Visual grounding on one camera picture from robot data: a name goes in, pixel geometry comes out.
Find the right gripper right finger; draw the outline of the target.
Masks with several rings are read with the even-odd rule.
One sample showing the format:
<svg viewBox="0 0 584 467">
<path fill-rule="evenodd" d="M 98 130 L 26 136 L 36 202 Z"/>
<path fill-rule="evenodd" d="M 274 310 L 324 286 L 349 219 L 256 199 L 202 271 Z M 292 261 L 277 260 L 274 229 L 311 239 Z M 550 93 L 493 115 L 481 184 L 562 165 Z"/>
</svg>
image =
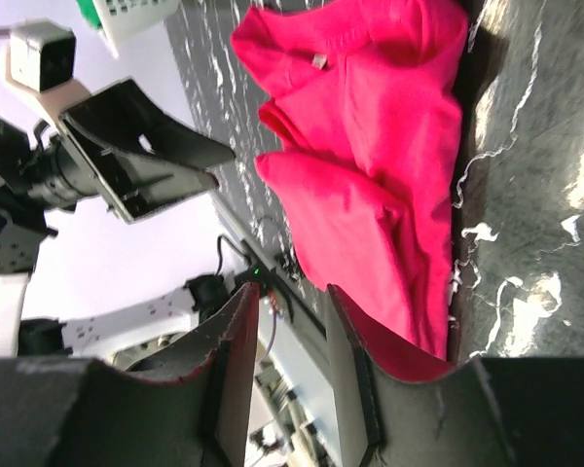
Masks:
<svg viewBox="0 0 584 467">
<path fill-rule="evenodd" d="M 440 360 L 329 287 L 346 466 L 584 466 L 584 358 Z"/>
</svg>

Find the red t-shirt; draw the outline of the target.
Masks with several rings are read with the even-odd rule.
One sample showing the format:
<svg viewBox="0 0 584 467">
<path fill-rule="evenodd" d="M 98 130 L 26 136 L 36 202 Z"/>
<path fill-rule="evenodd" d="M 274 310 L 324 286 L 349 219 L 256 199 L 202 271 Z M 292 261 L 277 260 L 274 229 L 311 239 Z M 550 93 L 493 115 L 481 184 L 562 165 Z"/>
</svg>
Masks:
<svg viewBox="0 0 584 467">
<path fill-rule="evenodd" d="M 362 310 L 355 321 L 391 376 L 446 373 L 454 96 L 468 18 L 455 1 L 251 7 L 231 37 L 268 95 L 282 147 L 257 173 L 280 199 L 303 273 Z"/>
</svg>

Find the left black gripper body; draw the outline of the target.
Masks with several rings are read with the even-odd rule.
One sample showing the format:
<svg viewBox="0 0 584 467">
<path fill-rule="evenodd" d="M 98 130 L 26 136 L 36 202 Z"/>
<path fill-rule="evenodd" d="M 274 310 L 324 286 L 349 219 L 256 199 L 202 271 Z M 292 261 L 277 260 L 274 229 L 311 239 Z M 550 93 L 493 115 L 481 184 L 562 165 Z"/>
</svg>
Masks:
<svg viewBox="0 0 584 467">
<path fill-rule="evenodd" d="M 107 199 L 94 174 L 76 162 L 68 141 L 39 120 L 31 134 L 0 117 L 0 214 L 73 211 L 87 198 Z"/>
</svg>

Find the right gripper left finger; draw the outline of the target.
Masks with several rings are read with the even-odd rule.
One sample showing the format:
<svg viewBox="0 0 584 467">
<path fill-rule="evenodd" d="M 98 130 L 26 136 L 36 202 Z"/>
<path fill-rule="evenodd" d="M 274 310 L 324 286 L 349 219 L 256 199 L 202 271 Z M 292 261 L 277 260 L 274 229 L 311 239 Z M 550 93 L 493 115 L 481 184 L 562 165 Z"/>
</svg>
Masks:
<svg viewBox="0 0 584 467">
<path fill-rule="evenodd" d="M 122 372 L 96 359 L 0 358 L 0 466 L 240 466 L 260 294 Z"/>
</svg>

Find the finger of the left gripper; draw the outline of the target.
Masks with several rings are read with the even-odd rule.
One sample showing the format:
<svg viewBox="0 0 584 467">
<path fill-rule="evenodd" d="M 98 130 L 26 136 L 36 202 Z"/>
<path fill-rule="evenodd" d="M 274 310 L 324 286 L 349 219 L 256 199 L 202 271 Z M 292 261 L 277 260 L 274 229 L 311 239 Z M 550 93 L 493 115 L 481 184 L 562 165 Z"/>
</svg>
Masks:
<svg viewBox="0 0 584 467">
<path fill-rule="evenodd" d="M 58 121 L 75 162 L 127 223 L 216 190 L 210 170 L 236 157 L 164 112 L 133 79 L 61 111 Z"/>
</svg>

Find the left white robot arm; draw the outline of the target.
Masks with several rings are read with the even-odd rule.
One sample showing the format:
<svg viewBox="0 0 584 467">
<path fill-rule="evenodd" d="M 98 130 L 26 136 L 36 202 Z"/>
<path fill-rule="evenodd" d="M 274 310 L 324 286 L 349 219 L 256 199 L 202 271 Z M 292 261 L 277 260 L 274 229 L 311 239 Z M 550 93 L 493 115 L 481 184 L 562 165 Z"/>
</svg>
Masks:
<svg viewBox="0 0 584 467">
<path fill-rule="evenodd" d="M 32 284 L 31 317 L 84 317 L 152 297 L 191 267 L 187 199 L 218 188 L 227 145 L 159 108 L 131 79 L 97 93 L 77 82 L 31 147 L 0 118 L 0 277 Z"/>
</svg>

